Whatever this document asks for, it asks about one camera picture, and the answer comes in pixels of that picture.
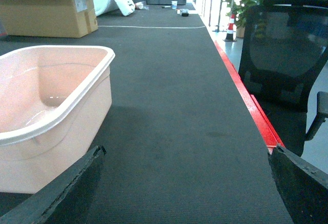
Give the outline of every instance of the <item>black office chair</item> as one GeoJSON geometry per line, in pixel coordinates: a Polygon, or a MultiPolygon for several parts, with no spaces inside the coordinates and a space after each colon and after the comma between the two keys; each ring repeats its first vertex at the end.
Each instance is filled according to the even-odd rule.
{"type": "Polygon", "coordinates": [[[248,11],[239,75],[285,146],[298,156],[328,117],[328,93],[306,134],[310,90],[328,59],[328,9],[253,6],[248,11]]]}
{"type": "Polygon", "coordinates": [[[269,162],[293,222],[328,223],[328,175],[281,146],[269,162]]]}
{"type": "Polygon", "coordinates": [[[0,217],[0,223],[85,224],[105,153],[99,146],[89,150],[56,179],[0,217]]]}

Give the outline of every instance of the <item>white cup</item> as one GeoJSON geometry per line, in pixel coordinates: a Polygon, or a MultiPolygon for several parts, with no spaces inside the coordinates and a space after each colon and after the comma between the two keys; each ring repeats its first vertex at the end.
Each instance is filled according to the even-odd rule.
{"type": "Polygon", "coordinates": [[[178,1],[172,1],[172,9],[176,10],[176,7],[178,5],[178,1]]]}

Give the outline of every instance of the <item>table leg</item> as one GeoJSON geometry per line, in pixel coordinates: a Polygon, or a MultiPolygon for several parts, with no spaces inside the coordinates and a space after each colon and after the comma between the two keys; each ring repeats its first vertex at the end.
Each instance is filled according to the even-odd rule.
{"type": "Polygon", "coordinates": [[[219,21],[217,23],[217,32],[220,31],[220,21],[221,21],[221,11],[222,11],[222,0],[220,0],[220,9],[219,9],[219,21]]]}
{"type": "Polygon", "coordinates": [[[211,14],[212,14],[212,0],[210,2],[210,16],[209,16],[209,27],[211,26],[211,14]]]}
{"type": "Polygon", "coordinates": [[[203,0],[203,4],[204,4],[204,12],[203,12],[203,16],[205,16],[205,11],[206,11],[206,0],[203,0]]]}

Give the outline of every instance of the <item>chair armrest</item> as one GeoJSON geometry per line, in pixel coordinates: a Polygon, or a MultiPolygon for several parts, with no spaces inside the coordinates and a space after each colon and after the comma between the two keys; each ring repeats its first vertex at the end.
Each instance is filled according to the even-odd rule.
{"type": "Polygon", "coordinates": [[[317,93],[317,115],[314,118],[306,136],[305,140],[313,139],[314,135],[318,132],[321,124],[328,118],[328,93],[317,93]]]}
{"type": "Polygon", "coordinates": [[[95,146],[61,175],[0,217],[0,223],[86,223],[106,151],[95,146]]]}

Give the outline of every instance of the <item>plastic tub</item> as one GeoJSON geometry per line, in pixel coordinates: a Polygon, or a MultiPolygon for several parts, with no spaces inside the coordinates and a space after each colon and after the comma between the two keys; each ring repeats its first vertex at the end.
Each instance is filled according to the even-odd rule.
{"type": "Polygon", "coordinates": [[[35,193],[88,150],[111,103],[112,49],[36,46],[0,56],[0,191],[35,193]]]}

